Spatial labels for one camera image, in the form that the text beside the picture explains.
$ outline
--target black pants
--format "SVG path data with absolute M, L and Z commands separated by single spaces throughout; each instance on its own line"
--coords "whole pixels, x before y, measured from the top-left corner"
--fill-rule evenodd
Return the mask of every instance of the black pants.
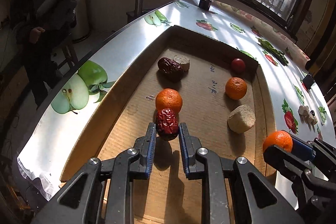
M 29 41 L 24 43 L 22 61 L 37 106 L 40 106 L 48 96 L 44 82 L 53 89 L 61 79 L 61 75 L 57 71 L 57 64 L 51 61 L 51 51 L 68 34 L 69 29 L 63 27 L 61 30 L 41 33 L 36 44 L 32 44 Z

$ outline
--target wooden stool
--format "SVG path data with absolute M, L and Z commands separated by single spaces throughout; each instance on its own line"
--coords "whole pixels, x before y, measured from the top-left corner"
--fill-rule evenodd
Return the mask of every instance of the wooden stool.
M 77 64 L 78 63 L 78 58 L 77 58 L 77 55 L 76 55 L 76 51 L 75 51 L 75 48 L 74 48 L 74 45 L 72 43 L 72 39 L 71 39 L 71 34 L 68 35 L 66 37 L 66 39 L 64 39 L 62 41 L 61 44 L 59 44 L 59 46 L 63 53 L 64 53 L 64 57 L 65 57 L 65 60 L 62 61 L 58 66 L 57 68 L 60 69 L 62 68 L 66 63 L 68 63 L 69 67 L 72 68 L 74 65 L 73 64 Z

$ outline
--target cardboard tray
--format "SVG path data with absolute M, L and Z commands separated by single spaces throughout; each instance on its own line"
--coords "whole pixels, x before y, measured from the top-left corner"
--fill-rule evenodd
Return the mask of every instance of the cardboard tray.
M 159 72 L 161 57 L 182 54 L 190 58 L 190 70 L 176 84 Z M 242 78 L 248 89 L 244 98 L 231 100 L 224 93 L 234 58 L 245 61 Z M 73 147 L 61 175 L 68 180 L 89 158 L 116 157 L 144 136 L 156 113 L 155 96 L 164 88 L 176 89 L 183 98 L 179 122 L 189 133 L 221 157 L 246 157 L 266 176 L 274 169 L 263 160 L 262 145 L 276 130 L 265 76 L 258 62 L 233 47 L 194 31 L 174 26 L 151 43 L 109 90 Z M 255 112 L 256 123 L 243 134 L 227 125 L 229 113 L 242 104 Z M 200 223 L 201 182 L 188 181 L 183 172 L 178 138 L 157 137 L 150 180 L 134 182 L 134 215 L 140 222 Z

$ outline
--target metal screw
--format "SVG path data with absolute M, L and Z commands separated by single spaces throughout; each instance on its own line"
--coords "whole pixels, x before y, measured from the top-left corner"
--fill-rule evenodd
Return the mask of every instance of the metal screw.
M 89 159 L 89 164 L 91 165 L 95 165 L 99 162 L 99 159 L 98 158 L 91 158 Z
M 245 158 L 245 157 L 238 157 L 237 161 L 240 164 L 245 164 L 245 163 L 247 163 L 247 158 Z
M 209 151 L 204 148 L 204 147 L 201 147 L 197 150 L 201 155 L 206 155 Z
M 138 152 L 138 150 L 135 149 L 135 148 L 129 148 L 127 150 L 127 154 L 129 154 L 129 155 L 135 155 L 137 152 Z

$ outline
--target red date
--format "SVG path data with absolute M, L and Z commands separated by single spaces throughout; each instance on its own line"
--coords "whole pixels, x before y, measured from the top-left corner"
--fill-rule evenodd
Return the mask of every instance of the red date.
M 175 139 L 179 134 L 179 123 L 175 113 L 170 108 L 164 108 L 156 113 L 156 131 L 165 141 Z
M 162 57 L 157 62 L 157 66 L 159 67 L 159 71 L 173 83 L 181 80 L 184 75 L 181 65 L 167 57 Z

